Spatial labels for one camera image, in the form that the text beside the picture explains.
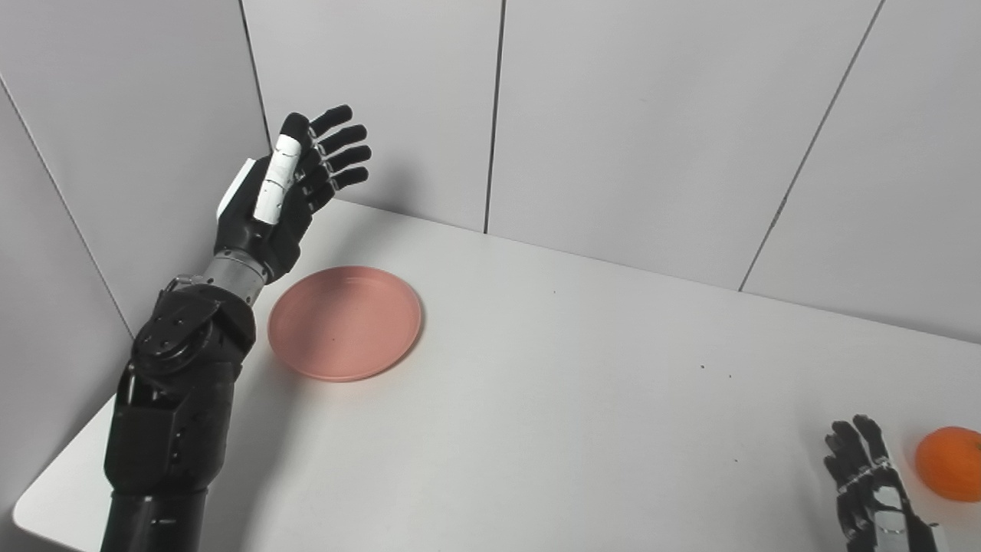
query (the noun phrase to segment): white wall panel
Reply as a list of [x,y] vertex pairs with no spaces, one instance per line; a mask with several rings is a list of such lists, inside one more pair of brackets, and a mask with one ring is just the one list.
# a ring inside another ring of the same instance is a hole
[[746,291],[981,342],[979,21],[886,2]]
[[129,334],[0,87],[0,550],[14,502],[109,397]]
[[484,226],[500,0],[244,0],[270,131],[349,103],[372,178],[344,199]]
[[0,73],[130,327],[268,143],[235,0],[0,0]]
[[509,2],[490,232],[737,288],[876,5]]

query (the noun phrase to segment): robotic hand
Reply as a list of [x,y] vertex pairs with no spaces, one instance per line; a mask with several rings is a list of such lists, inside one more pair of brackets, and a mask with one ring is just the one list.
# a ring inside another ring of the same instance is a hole
[[950,552],[940,526],[913,512],[879,425],[866,415],[852,422],[831,424],[825,443],[832,454],[824,459],[838,484],[838,520],[848,551]]
[[371,157],[367,145],[353,145],[364,127],[322,137],[350,119],[346,105],[312,122],[286,117],[273,153],[246,161],[223,197],[207,270],[160,292],[117,389],[103,552],[197,550],[204,497],[224,461],[233,385],[255,343],[251,306],[296,263],[313,214],[368,178],[363,167],[348,168]]

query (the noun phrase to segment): robot finger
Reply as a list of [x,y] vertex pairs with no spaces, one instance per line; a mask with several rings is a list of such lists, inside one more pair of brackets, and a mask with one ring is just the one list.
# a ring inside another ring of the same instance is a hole
[[335,190],[341,191],[352,184],[359,184],[368,180],[368,169],[364,167],[354,167],[331,177],[331,185]]
[[338,173],[345,167],[367,161],[368,159],[371,159],[371,148],[367,145],[357,145],[333,157],[329,157],[326,161],[327,170],[331,174]]
[[336,133],[320,140],[320,147],[323,155],[331,155],[342,147],[352,145],[368,137],[368,129],[364,125],[345,127]]
[[870,467],[868,455],[865,454],[865,446],[862,445],[861,436],[855,428],[846,421],[836,421],[831,424],[835,436],[844,444],[844,453],[849,456],[849,461],[858,469],[859,472],[866,471]]
[[884,460],[889,460],[889,452],[886,450],[886,442],[882,438],[882,428],[872,418],[865,414],[857,414],[852,421],[858,428],[858,432],[868,443],[869,456],[872,457],[874,464],[880,464]]
[[310,131],[316,137],[322,136],[331,128],[350,121],[353,116],[354,113],[351,111],[350,106],[338,105],[338,107],[328,109],[323,115],[314,119],[310,123]]
[[259,189],[252,212],[254,219],[269,225],[276,225],[280,221],[283,202],[293,184],[296,167],[311,143],[309,120],[299,113],[287,115]]

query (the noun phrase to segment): pink plate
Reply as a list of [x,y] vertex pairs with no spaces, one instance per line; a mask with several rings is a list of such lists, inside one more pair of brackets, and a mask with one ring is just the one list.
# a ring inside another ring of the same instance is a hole
[[303,375],[354,381],[385,371],[415,343],[419,298],[384,270],[339,266],[286,290],[269,315],[269,343]]

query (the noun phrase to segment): white table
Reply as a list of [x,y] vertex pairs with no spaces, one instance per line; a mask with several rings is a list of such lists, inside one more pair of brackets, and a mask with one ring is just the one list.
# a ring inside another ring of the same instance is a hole
[[[265,320],[322,268],[422,298],[422,337],[356,383],[291,375]],[[255,305],[202,551],[844,550],[822,438],[881,422],[954,550],[981,507],[925,490],[917,440],[981,427],[981,347],[340,201]],[[24,529],[99,547],[107,406],[18,502]]]

